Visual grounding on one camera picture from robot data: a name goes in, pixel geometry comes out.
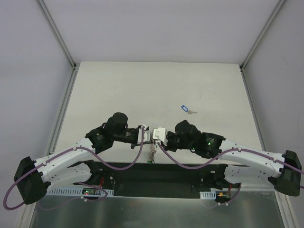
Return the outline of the blue key tag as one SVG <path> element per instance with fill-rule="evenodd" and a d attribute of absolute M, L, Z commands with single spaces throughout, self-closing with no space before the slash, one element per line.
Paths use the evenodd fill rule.
<path fill-rule="evenodd" d="M 182 110 L 185 111 L 185 112 L 188 112 L 188 111 L 189 111 L 189 109 L 188 109 L 185 105 L 182 105 L 181 108 L 182 108 Z"/>

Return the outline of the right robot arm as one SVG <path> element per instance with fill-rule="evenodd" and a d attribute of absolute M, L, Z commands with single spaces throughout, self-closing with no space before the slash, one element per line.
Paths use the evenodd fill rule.
<path fill-rule="evenodd" d="M 259 151 L 233 142 L 221 135 L 204 133 L 187 120 L 178 123 L 175 131 L 165 128 L 153 130 L 152 139 L 168 155 L 177 150 L 189 150 L 201 158 L 208 159 L 201 169 L 215 160 L 232 161 L 240 166 L 228 165 L 224 171 L 214 175 L 218 187 L 230 184 L 252 183 L 272 185 L 282 194 L 298 197 L 301 189 L 302 170 L 297 154 Z"/>

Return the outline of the metal key organizer ring disc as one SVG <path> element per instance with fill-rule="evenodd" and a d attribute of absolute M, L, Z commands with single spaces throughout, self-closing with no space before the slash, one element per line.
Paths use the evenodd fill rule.
<path fill-rule="evenodd" d="M 155 162 L 155 154 L 157 152 L 157 149 L 158 149 L 158 145 L 157 144 L 154 143 L 154 144 L 150 145 L 147 161 Z"/>

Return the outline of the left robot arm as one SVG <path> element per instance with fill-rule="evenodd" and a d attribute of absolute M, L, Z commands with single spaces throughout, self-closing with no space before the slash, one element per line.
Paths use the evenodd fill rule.
<path fill-rule="evenodd" d="M 14 176 L 23 204 L 33 204 L 42 199 L 49 190 L 66 184 L 85 182 L 95 185 L 100 181 L 100 170 L 89 158 L 110 149 L 114 142 L 129 143 L 131 148 L 152 141 L 148 126 L 128 128 L 128 118 L 115 113 L 107 122 L 92 129 L 72 146 L 40 159 L 29 156 L 19 163 Z"/>

